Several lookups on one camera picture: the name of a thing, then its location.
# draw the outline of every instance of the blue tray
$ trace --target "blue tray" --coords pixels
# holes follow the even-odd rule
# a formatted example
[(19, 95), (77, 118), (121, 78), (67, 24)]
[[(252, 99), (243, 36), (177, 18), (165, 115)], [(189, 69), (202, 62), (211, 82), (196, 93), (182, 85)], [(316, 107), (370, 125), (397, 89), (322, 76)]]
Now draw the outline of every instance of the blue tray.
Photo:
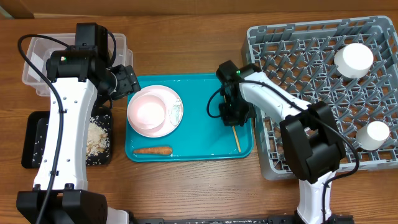
[[(184, 111), (180, 125), (161, 138), (147, 138), (136, 133), (126, 121), (126, 154), (135, 162), (198, 161), (210, 159), (238, 159), (253, 149), (252, 124), (236, 127), (242, 152), (238, 152), (232, 127), (224, 126), (221, 118), (207, 115), (210, 96), (221, 86), (215, 74), (198, 75), (146, 75), (138, 77), (141, 88), (149, 85), (170, 87), (181, 97)], [(128, 96), (127, 105), (132, 95)], [(218, 104), (224, 99), (216, 96), (210, 106), (218, 114)], [(170, 146), (169, 156), (135, 154), (134, 150), (147, 147)]]

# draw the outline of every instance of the dish rack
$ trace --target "dish rack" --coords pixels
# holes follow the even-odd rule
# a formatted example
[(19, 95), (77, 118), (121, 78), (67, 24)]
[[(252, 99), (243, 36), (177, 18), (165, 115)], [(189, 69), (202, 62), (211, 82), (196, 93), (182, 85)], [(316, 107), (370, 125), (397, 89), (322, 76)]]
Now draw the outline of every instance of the dish rack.
[[(386, 16), (255, 26), (247, 31), (244, 63), (255, 63), (290, 94), (328, 103), (338, 129), (359, 149), (361, 170), (398, 167), (397, 33)], [(369, 73), (345, 81), (336, 74), (334, 56), (350, 43), (368, 46), (374, 55)], [(266, 179), (295, 178), (285, 162), (279, 124), (256, 108), (256, 144)], [(376, 151), (360, 149), (357, 130), (372, 121), (386, 123), (390, 137)], [(346, 146), (338, 172), (351, 170), (355, 158)]]

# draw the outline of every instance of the chopstick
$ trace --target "chopstick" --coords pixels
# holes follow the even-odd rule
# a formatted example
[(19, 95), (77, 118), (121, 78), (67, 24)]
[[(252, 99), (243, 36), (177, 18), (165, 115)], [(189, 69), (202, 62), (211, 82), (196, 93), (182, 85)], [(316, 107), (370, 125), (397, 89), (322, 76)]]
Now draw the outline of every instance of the chopstick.
[(235, 141), (236, 141), (236, 146), (238, 147), (238, 151), (242, 152), (241, 150), (241, 145), (239, 144), (239, 140), (238, 140), (238, 135), (236, 134), (236, 130), (235, 130), (235, 126), (232, 126), (232, 130), (234, 131), (234, 136), (235, 136)]

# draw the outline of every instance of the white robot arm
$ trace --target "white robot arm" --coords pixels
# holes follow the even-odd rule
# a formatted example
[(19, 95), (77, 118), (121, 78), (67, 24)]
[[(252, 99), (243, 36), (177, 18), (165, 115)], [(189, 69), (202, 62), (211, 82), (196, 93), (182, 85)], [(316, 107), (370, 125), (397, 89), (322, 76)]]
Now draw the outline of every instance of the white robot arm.
[[(51, 91), (45, 149), (33, 191), (19, 192), (17, 196), (17, 209), (31, 223), (132, 222), (130, 213), (108, 207), (104, 195), (87, 191), (86, 142), (93, 108), (141, 89), (131, 66), (112, 67), (114, 57), (109, 57), (108, 34), (114, 40), (116, 56), (112, 33), (95, 23), (78, 24), (75, 45), (63, 43), (66, 49), (54, 51), (47, 60), (47, 77), (30, 65), (42, 79), (51, 82), (49, 86), (53, 86), (60, 98), (58, 101)], [(52, 40), (42, 35), (26, 35), (19, 41), (20, 49), (21, 40), (32, 36)], [(31, 63), (22, 50), (21, 54)], [(63, 126), (58, 148), (60, 118)]]
[[(335, 170), (337, 170), (345, 151), (341, 141), (336, 141), (333, 136), (325, 136), (323, 130), (319, 131), (321, 134), (308, 140), (305, 129), (321, 129), (323, 127), (314, 126), (314, 123), (310, 121), (309, 114), (302, 113), (302, 111), (322, 113), (321, 119), (325, 119), (330, 126), (337, 130), (329, 107), (324, 103), (311, 105), (309, 102), (287, 93), (253, 65), (238, 70), (229, 61), (220, 65), (217, 77), (225, 88), (221, 94), (225, 95), (227, 99), (225, 104), (219, 106), (220, 116), (225, 125), (242, 125), (247, 121), (250, 112), (242, 109), (247, 108), (245, 103), (259, 107), (273, 121), (280, 124), (286, 161), (292, 172), (300, 179), (300, 203), (297, 207), (297, 214), (306, 224), (321, 224), (323, 222), (323, 183), (335, 176)], [(293, 102), (302, 111), (287, 103), (280, 95)], [(330, 189), (329, 184), (325, 194), (326, 219), (331, 216)]]
[[(264, 72), (255, 72), (244, 78), (245, 80), (257, 81), (266, 83), (276, 90), (278, 90), (285, 97), (294, 102), (302, 109), (308, 109), (309, 102), (298, 99), (293, 95), (287, 93), (281, 87), (273, 83)], [(278, 124), (283, 121), (288, 115), (297, 115), (299, 110), (290, 106), (280, 96), (275, 94), (268, 88), (254, 83), (240, 83), (242, 97), (249, 103), (258, 106), (270, 116), (273, 121)], [(314, 184), (307, 180), (299, 180), (300, 186), (300, 203), (297, 207), (297, 213), (306, 224), (321, 224), (322, 223), (322, 188), (323, 183), (334, 177), (335, 172), (328, 172), (327, 174), (318, 178)], [(330, 201), (330, 187), (326, 190), (326, 219), (331, 216), (329, 206)]]

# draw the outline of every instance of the pink bowl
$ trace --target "pink bowl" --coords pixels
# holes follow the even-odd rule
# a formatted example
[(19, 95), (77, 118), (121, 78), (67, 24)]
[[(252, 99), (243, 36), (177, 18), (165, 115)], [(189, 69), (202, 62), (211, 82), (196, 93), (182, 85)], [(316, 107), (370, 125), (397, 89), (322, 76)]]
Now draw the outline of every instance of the pink bowl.
[(127, 109), (130, 125), (149, 130), (161, 128), (166, 116), (166, 105), (161, 98), (147, 93), (136, 98)]

